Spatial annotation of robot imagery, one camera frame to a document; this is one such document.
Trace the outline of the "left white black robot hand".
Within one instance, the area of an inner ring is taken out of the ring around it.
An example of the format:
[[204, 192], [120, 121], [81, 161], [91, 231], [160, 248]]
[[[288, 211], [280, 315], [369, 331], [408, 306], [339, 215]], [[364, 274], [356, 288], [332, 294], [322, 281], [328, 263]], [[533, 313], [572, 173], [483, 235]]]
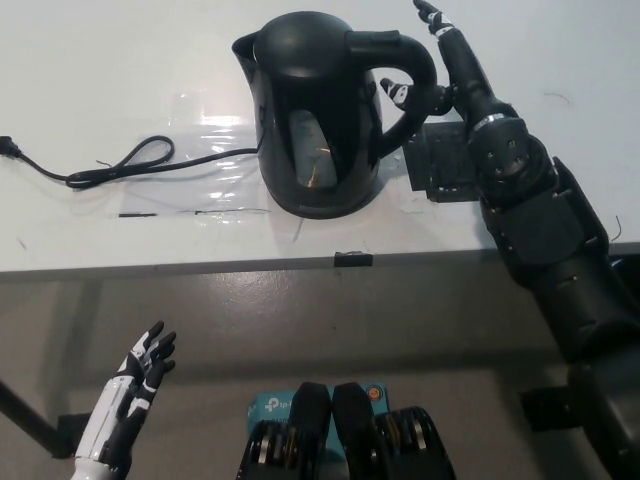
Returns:
[[105, 384], [75, 452], [72, 480], [124, 479], [133, 446], [164, 376], [175, 367], [176, 334], [164, 323], [147, 330]]

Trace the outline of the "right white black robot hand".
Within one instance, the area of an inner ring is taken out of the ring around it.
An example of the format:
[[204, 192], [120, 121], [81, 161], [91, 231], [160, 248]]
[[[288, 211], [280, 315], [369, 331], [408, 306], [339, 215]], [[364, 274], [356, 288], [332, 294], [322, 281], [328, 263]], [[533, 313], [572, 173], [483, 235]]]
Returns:
[[435, 85], [420, 92], [417, 85], [395, 83], [384, 78], [380, 85], [395, 106], [405, 112], [427, 116], [443, 116], [454, 109], [469, 132], [502, 118], [516, 118], [515, 109], [495, 96], [462, 31], [431, 3], [416, 1], [414, 6], [419, 18], [437, 39], [450, 84]]

